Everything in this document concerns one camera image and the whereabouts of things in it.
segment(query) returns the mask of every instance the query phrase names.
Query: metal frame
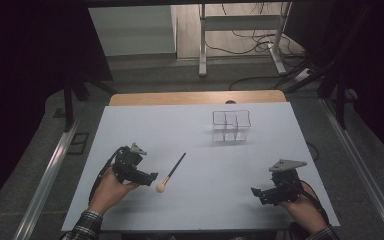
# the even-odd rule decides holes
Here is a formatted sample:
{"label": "metal frame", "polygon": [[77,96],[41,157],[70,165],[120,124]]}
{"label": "metal frame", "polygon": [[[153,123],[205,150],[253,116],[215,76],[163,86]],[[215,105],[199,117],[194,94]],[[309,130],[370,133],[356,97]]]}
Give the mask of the metal frame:
{"label": "metal frame", "polygon": [[199,76],[207,75],[207,46],[205,32],[232,30],[277,30],[275,40],[269,44],[270,54],[280,75],[286,74],[279,55],[279,42],[286,24],[291,2],[286,2],[280,15],[253,16],[205,16],[205,4],[201,5],[201,42],[199,54]]}
{"label": "metal frame", "polygon": [[62,134],[61,139],[58,142],[58,145],[55,148],[55,151],[45,170],[45,173],[43,174],[43,177],[36,188],[36,192],[34,193],[33,198],[27,207],[20,225],[18,226],[18,229],[13,238],[14,240],[30,239],[30,236],[33,233],[34,227],[36,226],[39,215],[43,209],[43,206],[45,205],[49,192],[51,191],[55,178],[58,175],[59,168],[61,167],[80,120],[81,114],[80,117],[73,122],[69,130]]}

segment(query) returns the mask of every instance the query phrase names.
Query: plaid sleeve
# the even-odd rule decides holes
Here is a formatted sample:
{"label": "plaid sleeve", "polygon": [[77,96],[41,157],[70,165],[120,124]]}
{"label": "plaid sleeve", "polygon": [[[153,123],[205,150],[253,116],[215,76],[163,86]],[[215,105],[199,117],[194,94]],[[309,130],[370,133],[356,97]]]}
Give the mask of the plaid sleeve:
{"label": "plaid sleeve", "polygon": [[322,231],[311,235],[306,240],[339,240],[338,235],[333,231],[332,226],[328,226]]}
{"label": "plaid sleeve", "polygon": [[102,215],[86,210],[80,216],[73,230],[65,235],[63,240],[92,240],[98,239],[101,231]]}

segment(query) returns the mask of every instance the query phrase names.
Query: hand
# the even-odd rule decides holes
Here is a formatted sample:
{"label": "hand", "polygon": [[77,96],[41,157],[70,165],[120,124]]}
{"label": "hand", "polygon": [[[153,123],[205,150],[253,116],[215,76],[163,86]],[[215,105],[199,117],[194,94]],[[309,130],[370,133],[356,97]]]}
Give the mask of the hand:
{"label": "hand", "polygon": [[[315,199],[316,194],[310,186],[302,183],[304,191],[308,192]],[[280,206],[286,208],[292,218],[311,235],[320,232],[327,227],[321,213],[316,209],[313,202],[304,195],[300,195],[295,202],[281,202]]]}
{"label": "hand", "polygon": [[139,184],[134,182],[121,184],[111,165],[102,176],[101,183],[96,188],[88,210],[104,215],[109,208],[120,202],[127,193],[137,187]]}

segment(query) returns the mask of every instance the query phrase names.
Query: transparent box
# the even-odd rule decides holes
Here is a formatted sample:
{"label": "transparent box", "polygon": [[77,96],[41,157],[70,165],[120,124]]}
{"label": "transparent box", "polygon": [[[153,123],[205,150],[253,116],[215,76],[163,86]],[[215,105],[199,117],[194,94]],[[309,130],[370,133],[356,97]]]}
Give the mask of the transparent box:
{"label": "transparent box", "polygon": [[251,127],[249,111],[214,111],[213,141],[246,141]]}

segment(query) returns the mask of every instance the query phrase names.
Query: floor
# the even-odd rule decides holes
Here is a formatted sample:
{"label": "floor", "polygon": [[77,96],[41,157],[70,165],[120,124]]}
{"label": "floor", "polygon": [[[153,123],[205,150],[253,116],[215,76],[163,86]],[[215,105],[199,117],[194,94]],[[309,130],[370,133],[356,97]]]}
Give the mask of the floor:
{"label": "floor", "polygon": [[[247,16],[247,15],[279,15],[281,3],[243,3],[243,4],[207,4],[206,16]],[[178,18],[177,58],[188,59],[199,57],[201,28],[199,16],[201,5],[175,6]],[[256,42],[265,42],[276,31],[210,31],[206,32],[207,56],[268,56],[267,46],[256,47]],[[301,54],[303,49],[293,40],[282,38],[281,50],[286,54]]]}

